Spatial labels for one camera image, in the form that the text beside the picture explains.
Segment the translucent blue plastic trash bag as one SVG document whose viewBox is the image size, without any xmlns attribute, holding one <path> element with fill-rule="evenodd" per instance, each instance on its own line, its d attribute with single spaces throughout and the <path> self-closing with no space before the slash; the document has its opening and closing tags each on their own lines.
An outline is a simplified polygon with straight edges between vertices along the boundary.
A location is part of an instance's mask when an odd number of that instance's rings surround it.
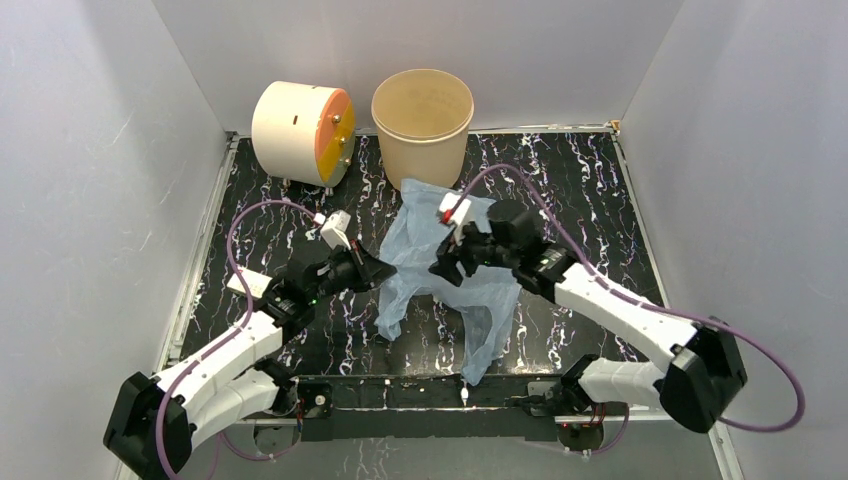
<svg viewBox="0 0 848 480">
<path fill-rule="evenodd" d="M 402 205 L 388 228 L 378 258 L 395 267 L 396 273 L 379 289 L 379 334 L 395 341 L 410 300 L 432 295 L 460 313 L 465 336 L 461 366 L 463 379 L 476 386 L 493 362 L 504 354 L 512 332 L 513 316 L 521 287 L 505 268 L 480 267 L 455 286 L 429 272 L 436 250 L 450 233 L 437 220 L 446 196 L 459 194 L 448 188 L 405 179 L 400 187 Z"/>
</svg>

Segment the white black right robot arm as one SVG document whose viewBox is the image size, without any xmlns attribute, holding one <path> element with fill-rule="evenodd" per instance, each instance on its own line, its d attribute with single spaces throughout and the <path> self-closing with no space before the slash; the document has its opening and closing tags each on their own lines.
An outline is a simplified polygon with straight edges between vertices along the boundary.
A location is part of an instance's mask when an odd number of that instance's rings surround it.
<svg viewBox="0 0 848 480">
<path fill-rule="evenodd" d="M 555 386 L 531 393 L 531 407 L 590 413 L 605 403 L 664 410 L 690 431 L 705 433 L 722 417 L 748 376 L 735 336 L 715 318 L 683 320 L 589 271 L 577 252 L 542 234 L 521 203 L 479 207 L 447 194 L 446 224 L 403 208 L 379 252 L 395 275 L 382 287 L 377 325 L 387 338 L 411 298 L 433 295 L 465 320 L 463 377 L 479 382 L 500 355 L 520 291 L 570 309 L 622 337 L 640 362 L 587 354 Z"/>
</svg>

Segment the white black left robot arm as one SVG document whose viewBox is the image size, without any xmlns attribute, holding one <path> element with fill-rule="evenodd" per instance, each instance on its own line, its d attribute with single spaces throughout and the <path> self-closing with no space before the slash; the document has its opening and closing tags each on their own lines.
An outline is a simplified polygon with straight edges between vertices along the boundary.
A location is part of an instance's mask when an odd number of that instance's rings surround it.
<svg viewBox="0 0 848 480">
<path fill-rule="evenodd" d="M 255 413 L 298 411 L 294 375 L 273 353 L 316 317 L 324 299 L 367 292 L 395 273 L 359 242 L 322 261 L 290 262 L 275 277 L 242 269 L 232 287 L 251 300 L 246 314 L 185 360 L 120 386 L 103 445 L 142 479 L 169 479 L 210 437 Z"/>
</svg>

